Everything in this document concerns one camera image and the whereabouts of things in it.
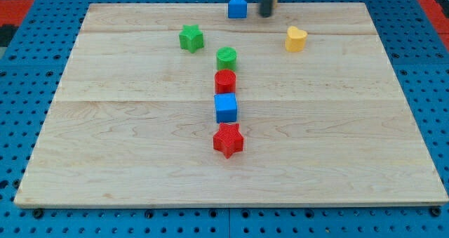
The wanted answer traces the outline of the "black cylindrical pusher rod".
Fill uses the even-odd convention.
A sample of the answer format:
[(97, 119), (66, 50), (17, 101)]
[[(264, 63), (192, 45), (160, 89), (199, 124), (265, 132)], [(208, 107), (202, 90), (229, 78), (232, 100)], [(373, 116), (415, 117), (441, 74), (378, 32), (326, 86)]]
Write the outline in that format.
[(269, 18), (272, 16), (274, 0), (260, 0), (259, 15), (262, 18)]

